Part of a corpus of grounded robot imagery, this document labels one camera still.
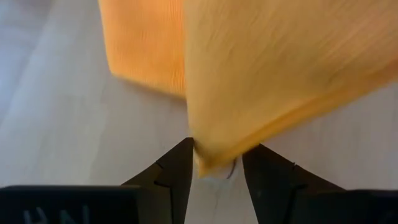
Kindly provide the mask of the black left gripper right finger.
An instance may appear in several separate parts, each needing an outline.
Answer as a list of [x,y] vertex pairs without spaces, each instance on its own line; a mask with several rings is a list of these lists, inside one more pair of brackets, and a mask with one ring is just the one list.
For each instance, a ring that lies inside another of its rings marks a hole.
[[242,161],[259,224],[398,224],[398,190],[345,190],[262,144]]

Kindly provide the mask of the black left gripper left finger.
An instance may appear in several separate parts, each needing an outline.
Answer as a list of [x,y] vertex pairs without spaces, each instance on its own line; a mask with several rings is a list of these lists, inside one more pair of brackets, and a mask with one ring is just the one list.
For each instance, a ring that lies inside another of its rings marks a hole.
[[185,138],[123,183],[136,188],[138,224],[184,224],[193,174],[193,139]]

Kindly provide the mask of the orange microfiber towel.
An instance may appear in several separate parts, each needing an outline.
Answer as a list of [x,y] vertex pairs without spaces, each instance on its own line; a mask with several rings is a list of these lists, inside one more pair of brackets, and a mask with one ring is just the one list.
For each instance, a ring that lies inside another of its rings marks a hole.
[[398,0],[98,0],[111,73],[185,99],[198,173],[398,79]]

